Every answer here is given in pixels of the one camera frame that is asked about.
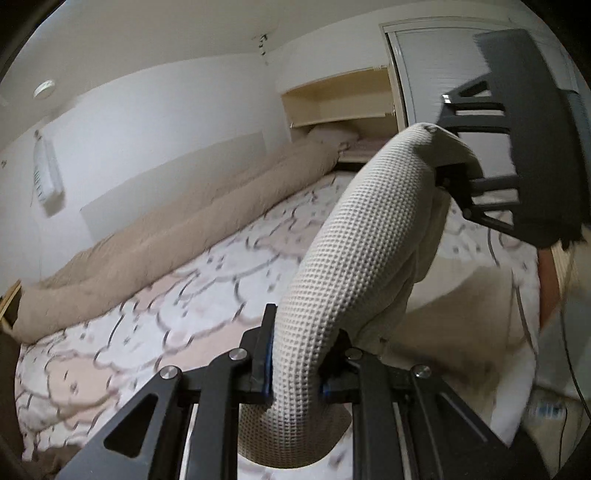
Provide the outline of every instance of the waffle-textured fabric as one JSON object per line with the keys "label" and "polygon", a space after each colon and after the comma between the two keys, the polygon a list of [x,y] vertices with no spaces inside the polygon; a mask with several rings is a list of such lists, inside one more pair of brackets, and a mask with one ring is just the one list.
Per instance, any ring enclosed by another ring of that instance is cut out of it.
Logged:
{"label": "waffle-textured fabric", "polygon": [[344,328],[376,352],[431,265],[449,207],[434,168],[469,163],[471,150],[430,124],[413,125],[359,172],[306,253],[279,303],[272,349],[273,402],[243,406],[239,451],[276,468],[324,457],[350,423],[320,398],[318,368]]}

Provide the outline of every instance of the floral bedspread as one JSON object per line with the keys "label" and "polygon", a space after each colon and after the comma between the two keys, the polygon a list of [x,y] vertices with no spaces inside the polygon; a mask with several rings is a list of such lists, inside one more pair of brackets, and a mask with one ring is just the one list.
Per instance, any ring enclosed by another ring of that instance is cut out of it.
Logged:
{"label": "floral bedspread", "polygon": [[[100,318],[24,346],[15,397],[25,441],[36,450],[84,445],[161,367],[188,370],[238,345],[278,303],[310,243],[353,174],[333,173],[166,275]],[[533,325],[538,315],[535,249],[465,221],[450,209],[439,254],[511,264]],[[239,478],[351,476],[350,430],[320,462],[275,470],[239,458]]]}

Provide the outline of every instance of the metal bolt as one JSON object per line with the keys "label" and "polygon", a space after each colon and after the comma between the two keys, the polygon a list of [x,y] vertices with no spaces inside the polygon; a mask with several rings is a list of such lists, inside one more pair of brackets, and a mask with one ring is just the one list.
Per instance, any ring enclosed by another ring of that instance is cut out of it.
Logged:
{"label": "metal bolt", "polygon": [[363,357],[363,352],[358,348],[347,348],[347,350],[345,350],[345,356],[349,360],[361,360],[361,357]]}
{"label": "metal bolt", "polygon": [[429,378],[431,376],[431,368],[427,365],[417,365],[413,367],[413,374],[417,378]]}
{"label": "metal bolt", "polygon": [[160,376],[165,380],[170,380],[178,375],[178,368],[174,365],[167,365],[160,369]]}
{"label": "metal bolt", "polygon": [[232,360],[244,360],[248,356],[248,352],[244,348],[234,348],[228,352],[228,356]]}

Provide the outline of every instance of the ceiling light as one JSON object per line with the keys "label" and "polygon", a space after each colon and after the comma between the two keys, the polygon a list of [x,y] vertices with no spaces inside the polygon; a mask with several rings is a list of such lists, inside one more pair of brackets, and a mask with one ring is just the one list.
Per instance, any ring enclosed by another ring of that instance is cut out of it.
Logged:
{"label": "ceiling light", "polygon": [[49,97],[53,90],[56,89],[56,83],[53,80],[46,80],[41,85],[39,85],[35,91],[33,92],[33,98],[43,100]]}

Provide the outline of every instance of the closet door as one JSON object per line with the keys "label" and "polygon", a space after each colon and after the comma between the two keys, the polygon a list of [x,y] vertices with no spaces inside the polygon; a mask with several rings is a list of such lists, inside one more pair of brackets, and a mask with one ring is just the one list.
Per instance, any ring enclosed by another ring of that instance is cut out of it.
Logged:
{"label": "closet door", "polygon": [[[510,28],[466,20],[413,21],[385,27],[400,74],[408,124],[435,123],[441,95],[488,72],[474,35]],[[535,36],[560,88],[573,88],[574,72],[560,44]],[[502,134],[461,134],[474,150],[486,176],[514,172],[509,138]]]}

